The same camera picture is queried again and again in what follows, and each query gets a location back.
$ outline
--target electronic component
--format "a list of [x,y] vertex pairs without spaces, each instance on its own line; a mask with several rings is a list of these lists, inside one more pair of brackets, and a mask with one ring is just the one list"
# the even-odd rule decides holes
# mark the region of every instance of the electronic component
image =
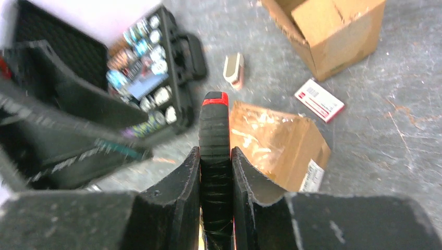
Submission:
[[146,54],[147,52],[152,50],[151,43],[148,43],[146,39],[141,39],[133,49],[133,52],[138,56],[141,57],[142,55]]
[[138,60],[129,66],[129,68],[124,69],[122,72],[129,79],[129,81],[132,81],[140,74],[142,67],[143,63]]
[[106,74],[108,82],[112,87],[122,96],[129,96],[130,94],[126,91],[126,85],[129,80],[118,70],[109,70]]
[[158,43],[161,40],[161,31],[160,30],[154,30],[150,33],[149,39],[152,43]]
[[143,96],[150,93],[169,77],[167,69],[165,60],[153,63],[150,69],[142,70],[140,76],[128,87],[129,93],[136,99],[141,100]]
[[177,113],[175,111],[175,108],[173,106],[170,106],[166,109],[166,122],[167,124],[174,123],[177,121]]
[[151,96],[145,96],[141,98],[140,108],[144,112],[149,112],[156,107],[155,100]]
[[122,69],[137,59],[138,57],[130,49],[123,49],[107,62],[107,66],[109,69]]
[[121,133],[128,138],[142,138],[146,135],[161,129],[166,124],[166,119],[160,111],[149,113],[149,118],[146,122],[131,126],[124,129]]
[[149,20],[149,25],[151,26],[152,29],[157,29],[160,23],[161,21],[159,20],[158,15],[151,17],[151,19]]
[[156,105],[164,104],[172,97],[172,88],[170,86],[161,87],[153,94],[153,97]]
[[166,58],[166,51],[161,45],[157,45],[150,52],[150,58],[154,61],[159,61]]
[[109,48],[109,55],[114,56],[119,51],[134,46],[140,38],[148,37],[149,32],[159,27],[160,23],[158,16],[156,17],[156,19],[152,18],[152,23],[155,24],[154,28],[151,28],[152,25],[148,23],[146,18],[141,19],[131,28],[129,28],[125,33],[123,33],[123,35]]

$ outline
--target red tip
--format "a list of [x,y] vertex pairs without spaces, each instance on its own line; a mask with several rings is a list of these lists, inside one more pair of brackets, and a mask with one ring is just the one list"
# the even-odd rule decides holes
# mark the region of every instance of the red tip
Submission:
[[222,92],[221,99],[206,99],[203,101],[203,106],[207,104],[224,104],[227,107],[229,106],[229,96],[226,92]]
[[12,73],[9,70],[8,65],[1,57],[0,57],[0,70],[2,71],[4,78],[10,79],[12,77]]

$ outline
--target barcode label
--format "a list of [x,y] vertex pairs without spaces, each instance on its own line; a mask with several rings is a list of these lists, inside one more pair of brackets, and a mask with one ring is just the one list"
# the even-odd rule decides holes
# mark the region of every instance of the barcode label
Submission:
[[325,122],[344,108],[344,103],[309,79],[294,95]]
[[309,87],[307,89],[307,92],[310,93],[311,95],[313,95],[313,97],[317,97],[319,95],[319,92],[314,90],[312,87]]
[[317,192],[321,186],[322,177],[324,176],[324,170],[316,164],[313,160],[310,160],[307,167],[307,173],[302,180],[299,192]]

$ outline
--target open cardboard box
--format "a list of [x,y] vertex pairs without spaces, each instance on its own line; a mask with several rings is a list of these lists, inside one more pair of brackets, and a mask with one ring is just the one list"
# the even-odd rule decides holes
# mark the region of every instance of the open cardboard box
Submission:
[[385,0],[262,0],[315,78],[376,50]]
[[311,119],[239,101],[230,114],[230,146],[291,192],[317,192],[330,157]]

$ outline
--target small card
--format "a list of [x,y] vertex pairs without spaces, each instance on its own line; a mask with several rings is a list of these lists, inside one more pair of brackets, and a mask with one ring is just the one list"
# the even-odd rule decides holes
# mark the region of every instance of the small card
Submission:
[[312,79],[309,79],[294,96],[325,122],[331,121],[345,106]]

